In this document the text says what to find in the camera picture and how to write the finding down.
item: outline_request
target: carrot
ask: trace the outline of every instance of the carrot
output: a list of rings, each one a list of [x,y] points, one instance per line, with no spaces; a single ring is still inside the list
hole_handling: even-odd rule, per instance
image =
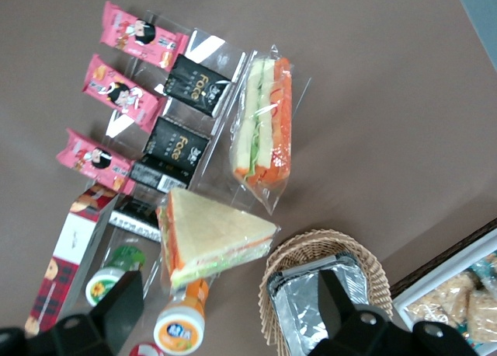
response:
[[[271,104],[275,106],[272,119],[273,159],[270,168],[259,171],[259,180],[267,184],[284,180],[290,175],[292,91],[290,62],[286,58],[276,61],[274,79],[271,92]]]
[[[173,216],[173,203],[172,198],[169,197],[169,204],[167,207],[167,217],[168,217],[168,252],[169,252],[169,267],[172,274],[176,269],[181,269],[185,264],[181,261],[181,257],[178,252],[178,243],[176,242],[176,226]]]

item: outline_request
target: wicker basket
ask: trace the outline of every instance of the wicker basket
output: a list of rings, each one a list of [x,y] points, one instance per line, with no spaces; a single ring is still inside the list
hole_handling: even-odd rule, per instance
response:
[[[334,230],[312,230],[279,245],[266,262],[266,272],[259,286],[259,311],[262,333],[268,345],[276,344],[279,356],[290,356],[278,319],[269,299],[266,283],[279,270],[348,251],[356,256],[366,275],[369,303],[392,317],[392,302],[385,272],[377,258],[355,239]]]

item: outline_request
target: foil wrapped item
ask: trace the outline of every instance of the foil wrapped item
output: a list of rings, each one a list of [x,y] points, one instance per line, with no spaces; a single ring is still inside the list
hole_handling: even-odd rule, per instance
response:
[[[356,258],[339,253],[275,272],[267,291],[292,356],[306,356],[328,337],[318,309],[318,273],[332,270],[354,304],[369,304],[367,279]]]

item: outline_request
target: cardboard box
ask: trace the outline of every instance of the cardboard box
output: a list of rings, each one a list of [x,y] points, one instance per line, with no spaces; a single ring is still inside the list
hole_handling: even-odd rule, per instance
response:
[[[26,321],[27,333],[49,330],[75,304],[116,200],[116,192],[95,184],[72,204]]]

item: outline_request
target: woven basket rim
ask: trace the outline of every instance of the woven basket rim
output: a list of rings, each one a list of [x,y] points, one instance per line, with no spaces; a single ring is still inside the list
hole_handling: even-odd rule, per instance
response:
[[[295,265],[287,266],[285,260],[291,260],[292,256],[303,253],[315,252],[313,247],[319,245],[329,247],[334,245],[336,252],[349,251],[352,253],[361,266],[367,278],[368,299],[371,305],[383,309],[390,317],[393,316],[392,301],[386,274],[378,259],[364,246],[358,243],[351,236],[337,232],[333,229],[312,229],[311,231],[298,234],[283,241],[268,256],[266,260],[266,270],[259,286],[259,314],[262,323],[262,333],[268,345],[276,344],[279,356],[289,356],[287,344],[281,332],[276,314],[266,290],[266,283],[269,276],[277,270],[285,267],[293,267],[307,262],[318,260],[332,253],[310,257],[309,260],[299,261]]]

